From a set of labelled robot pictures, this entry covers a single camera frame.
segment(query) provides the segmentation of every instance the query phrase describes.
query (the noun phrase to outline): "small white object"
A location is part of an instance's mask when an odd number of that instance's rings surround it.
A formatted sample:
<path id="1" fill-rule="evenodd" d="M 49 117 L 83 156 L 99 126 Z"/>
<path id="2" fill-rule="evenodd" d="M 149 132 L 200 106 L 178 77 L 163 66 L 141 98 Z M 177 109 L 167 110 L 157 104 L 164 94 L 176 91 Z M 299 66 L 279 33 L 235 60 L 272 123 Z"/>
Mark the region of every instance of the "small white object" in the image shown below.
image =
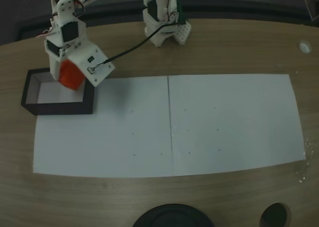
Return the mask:
<path id="1" fill-rule="evenodd" d="M 305 158 L 288 75 L 170 76 L 169 93 L 176 176 Z"/>
<path id="2" fill-rule="evenodd" d="M 299 49 L 301 52 L 303 52 L 304 54 L 309 54 L 312 51 L 311 45 L 309 42 L 307 41 L 301 41 L 299 43 Z"/>
<path id="3" fill-rule="evenodd" d="M 184 25 L 178 25 L 177 32 L 174 34 L 175 40 L 179 45 L 185 45 L 191 32 L 191 25 L 186 22 Z"/>
<path id="4" fill-rule="evenodd" d="M 38 116 L 33 171 L 171 176 L 167 77 L 108 79 L 96 88 L 94 114 Z"/>

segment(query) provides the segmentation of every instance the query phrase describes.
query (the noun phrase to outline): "black circular object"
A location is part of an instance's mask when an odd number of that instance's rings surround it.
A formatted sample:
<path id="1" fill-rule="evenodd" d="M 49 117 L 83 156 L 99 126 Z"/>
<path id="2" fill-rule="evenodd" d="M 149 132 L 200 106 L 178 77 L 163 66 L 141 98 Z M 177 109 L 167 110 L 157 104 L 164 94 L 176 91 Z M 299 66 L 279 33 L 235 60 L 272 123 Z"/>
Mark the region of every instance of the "black circular object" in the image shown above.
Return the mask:
<path id="1" fill-rule="evenodd" d="M 158 206 L 143 214 L 133 227 L 214 227 L 201 211 L 185 205 Z"/>
<path id="2" fill-rule="evenodd" d="M 269 206 L 261 216 L 260 227 L 284 227 L 288 219 L 286 208 L 281 203 Z"/>

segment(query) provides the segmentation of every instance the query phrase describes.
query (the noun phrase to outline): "paper sheet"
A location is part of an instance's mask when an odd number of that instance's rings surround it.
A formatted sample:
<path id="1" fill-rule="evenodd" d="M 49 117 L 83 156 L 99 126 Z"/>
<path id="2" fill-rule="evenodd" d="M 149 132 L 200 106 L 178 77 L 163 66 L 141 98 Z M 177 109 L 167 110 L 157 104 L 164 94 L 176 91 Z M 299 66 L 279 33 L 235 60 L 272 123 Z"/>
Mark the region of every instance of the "paper sheet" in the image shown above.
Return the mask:
<path id="1" fill-rule="evenodd" d="M 288 75 L 169 77 L 174 175 L 239 171 L 304 159 Z"/>
<path id="2" fill-rule="evenodd" d="M 171 157 L 167 77 L 107 79 L 94 114 L 37 118 L 36 173 L 171 176 Z"/>
<path id="3" fill-rule="evenodd" d="M 36 173 L 210 174 L 304 159 L 288 75 L 107 79 L 93 115 L 38 116 Z"/>

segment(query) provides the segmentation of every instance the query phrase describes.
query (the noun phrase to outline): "wooden table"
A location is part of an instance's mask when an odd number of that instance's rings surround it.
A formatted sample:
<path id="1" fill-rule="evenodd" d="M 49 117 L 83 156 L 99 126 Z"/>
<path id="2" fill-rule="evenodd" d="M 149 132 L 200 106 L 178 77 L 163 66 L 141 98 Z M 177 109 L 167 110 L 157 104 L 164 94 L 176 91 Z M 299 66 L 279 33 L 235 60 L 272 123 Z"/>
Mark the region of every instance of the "wooden table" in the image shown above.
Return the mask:
<path id="1" fill-rule="evenodd" d="M 319 29 L 303 25 L 231 19 L 194 19 L 187 45 L 150 42 L 114 61 L 112 77 L 287 73 L 304 138 L 319 136 Z M 140 22 L 89 28 L 90 39 L 108 55 L 144 39 Z M 301 40 L 312 53 L 298 49 Z M 206 213 L 217 227 L 258 227 L 276 202 L 291 211 L 292 227 L 319 222 L 319 158 L 315 149 L 306 179 L 304 163 L 201 176 L 99 179 L 32 172 L 36 117 L 20 106 L 27 70 L 48 67 L 43 39 L 0 47 L 0 225 L 26 227 L 131 227 L 147 210 L 168 203 Z"/>

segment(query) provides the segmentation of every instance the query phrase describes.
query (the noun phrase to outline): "orange block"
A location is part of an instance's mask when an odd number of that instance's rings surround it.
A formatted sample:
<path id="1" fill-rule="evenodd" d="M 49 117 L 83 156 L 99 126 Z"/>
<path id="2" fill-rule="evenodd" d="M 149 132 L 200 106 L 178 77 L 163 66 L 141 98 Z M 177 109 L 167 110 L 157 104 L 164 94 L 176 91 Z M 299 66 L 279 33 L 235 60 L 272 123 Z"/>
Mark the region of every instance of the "orange block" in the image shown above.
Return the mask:
<path id="1" fill-rule="evenodd" d="M 61 63 L 59 82 L 63 86 L 76 91 L 84 79 L 85 76 L 73 62 L 65 60 Z"/>

